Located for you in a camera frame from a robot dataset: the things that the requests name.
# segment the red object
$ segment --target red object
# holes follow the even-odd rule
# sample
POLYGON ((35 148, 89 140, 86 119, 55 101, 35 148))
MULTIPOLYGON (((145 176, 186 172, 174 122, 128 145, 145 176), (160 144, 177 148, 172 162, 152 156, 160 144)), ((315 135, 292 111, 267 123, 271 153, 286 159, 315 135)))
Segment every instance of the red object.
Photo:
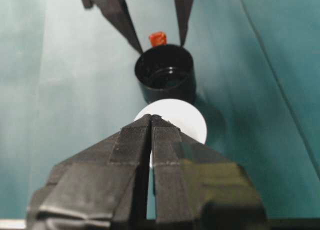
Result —
POLYGON ((152 47, 167 44, 167 36, 163 31, 157 31, 149 35, 152 47))

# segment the cup rim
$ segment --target cup rim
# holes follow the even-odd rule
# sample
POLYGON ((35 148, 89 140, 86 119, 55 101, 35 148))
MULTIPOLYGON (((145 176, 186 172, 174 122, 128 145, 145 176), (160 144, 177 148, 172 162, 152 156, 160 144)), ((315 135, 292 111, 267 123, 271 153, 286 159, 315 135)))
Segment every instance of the cup rim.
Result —
POLYGON ((164 44, 164 45, 159 45, 159 46, 155 46, 155 47, 151 47, 149 48, 147 51, 143 52, 140 57, 138 58, 138 60, 136 61, 135 65, 134 65, 134 74, 135 77, 138 79, 139 83, 141 83, 143 85, 144 88, 148 89, 148 90, 152 90, 152 91, 167 91, 167 90, 171 90, 171 89, 175 89, 178 88, 180 85, 182 85, 184 82, 186 82, 188 79, 192 78, 191 75, 188 75, 186 78, 184 78, 182 81, 180 81, 178 84, 174 85, 174 86, 170 86, 170 87, 166 87, 166 88, 155 88, 155 87, 150 87, 148 85, 146 85, 137 75, 137 65, 140 62, 141 58, 143 57, 144 54, 156 51, 159 48, 166 48, 166 47, 176 47, 179 48, 181 50, 183 50, 187 55, 189 55, 190 59, 191 59, 191 67, 194 67, 194 59, 191 55, 191 53, 185 49, 183 46, 180 45, 176 45, 176 44, 164 44))

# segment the black cup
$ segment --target black cup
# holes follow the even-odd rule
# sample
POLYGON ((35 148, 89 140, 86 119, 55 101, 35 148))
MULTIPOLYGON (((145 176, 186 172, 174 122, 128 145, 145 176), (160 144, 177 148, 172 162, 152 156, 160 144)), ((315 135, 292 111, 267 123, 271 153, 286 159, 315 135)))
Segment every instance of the black cup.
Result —
POLYGON ((196 96, 194 61, 182 46, 159 45, 144 52, 135 64, 144 99, 180 99, 191 104, 196 96))

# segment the teal surface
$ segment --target teal surface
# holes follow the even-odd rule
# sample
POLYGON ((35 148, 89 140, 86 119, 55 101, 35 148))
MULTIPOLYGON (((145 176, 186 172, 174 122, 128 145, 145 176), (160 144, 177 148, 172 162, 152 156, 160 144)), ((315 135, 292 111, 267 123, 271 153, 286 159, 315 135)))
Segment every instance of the teal surface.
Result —
MULTIPOLYGON (((144 50, 155 31, 179 43, 174 0, 127 4, 144 50)), ((319 4, 194 0, 189 21, 206 144, 247 169, 271 218, 320 217, 319 4)), ((23 218, 54 164, 146 103, 139 55, 97 8, 0 0, 0 19, 0 218, 23 218)), ((152 218, 151 191, 149 203, 152 218)))

